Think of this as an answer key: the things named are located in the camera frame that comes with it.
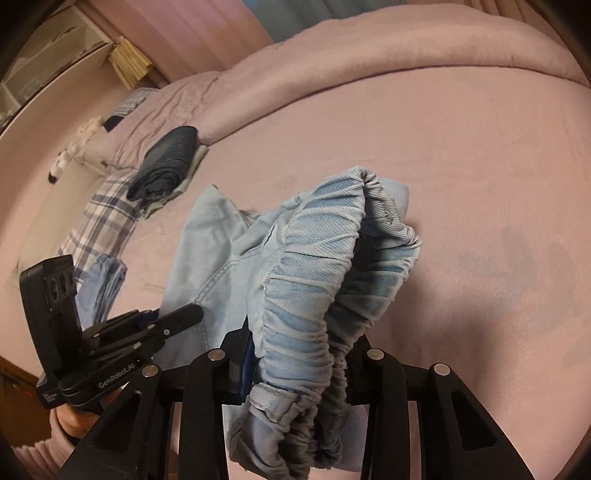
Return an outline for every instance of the human hand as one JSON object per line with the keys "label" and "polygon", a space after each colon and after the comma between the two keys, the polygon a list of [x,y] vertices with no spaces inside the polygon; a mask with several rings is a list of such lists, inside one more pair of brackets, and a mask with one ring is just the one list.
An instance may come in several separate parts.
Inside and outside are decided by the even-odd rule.
{"label": "human hand", "polygon": [[[108,405],[119,395],[119,390],[114,391],[105,398]],[[94,426],[99,416],[96,413],[80,411],[68,404],[56,408],[57,421],[70,437],[81,439]]]}

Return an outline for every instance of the light blue clothing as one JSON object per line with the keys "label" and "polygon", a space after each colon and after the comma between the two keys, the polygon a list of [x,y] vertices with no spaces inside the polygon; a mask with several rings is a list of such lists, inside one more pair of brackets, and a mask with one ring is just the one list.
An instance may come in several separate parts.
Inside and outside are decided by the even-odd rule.
{"label": "light blue clothing", "polygon": [[214,187],[198,198],[161,313],[193,301],[205,316],[155,360],[188,364],[248,314],[260,382],[242,407],[225,411],[230,458],[245,468],[303,479],[311,465],[345,468],[343,445],[357,449],[346,460],[362,457],[363,443],[340,435],[348,417],[358,420],[346,404],[345,355],[418,257],[420,239],[402,223],[407,200],[405,186],[361,167],[261,216],[240,212]]}
{"label": "light blue clothing", "polygon": [[83,330],[107,321],[113,302],[125,281],[127,267],[121,260],[100,255],[82,279],[76,307]]}

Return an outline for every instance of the camera lens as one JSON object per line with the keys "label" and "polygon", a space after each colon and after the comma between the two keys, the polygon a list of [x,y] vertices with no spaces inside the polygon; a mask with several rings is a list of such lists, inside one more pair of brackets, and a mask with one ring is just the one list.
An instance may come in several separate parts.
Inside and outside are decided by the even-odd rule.
{"label": "camera lens", "polygon": [[57,301],[57,296],[59,295],[59,292],[57,291],[57,282],[55,278],[51,279],[51,283],[49,284],[49,291],[51,292],[51,298],[53,298],[53,301]]}
{"label": "camera lens", "polygon": [[61,287],[61,292],[65,296],[68,293],[68,279],[66,278],[65,273],[62,273],[60,276],[60,287]]}

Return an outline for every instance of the bed sheet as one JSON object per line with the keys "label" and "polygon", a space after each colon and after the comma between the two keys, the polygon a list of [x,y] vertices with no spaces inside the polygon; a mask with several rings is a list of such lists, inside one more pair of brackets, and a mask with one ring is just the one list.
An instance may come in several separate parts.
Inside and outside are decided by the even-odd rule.
{"label": "bed sheet", "polygon": [[[188,191],[138,225],[113,314],[158,307],[208,184],[264,212],[363,165],[409,186],[407,222],[423,238],[370,340],[408,364],[448,363],[536,479],[554,478],[591,423],[591,92],[551,73],[444,65],[362,77],[214,142]],[[415,436],[413,478],[417,452]]]}

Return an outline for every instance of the plaid fabric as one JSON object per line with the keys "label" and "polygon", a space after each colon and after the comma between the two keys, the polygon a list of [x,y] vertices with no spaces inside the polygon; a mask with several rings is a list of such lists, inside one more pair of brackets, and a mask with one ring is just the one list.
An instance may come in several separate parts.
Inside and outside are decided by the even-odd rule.
{"label": "plaid fabric", "polygon": [[157,91],[157,88],[150,87],[140,87],[135,89],[125,100],[123,100],[123,102],[121,102],[111,116],[128,116],[140,103]]}
{"label": "plaid fabric", "polygon": [[139,218],[137,202],[125,198],[135,170],[119,170],[106,178],[68,233],[58,254],[71,254],[78,288],[100,254],[119,258]]}

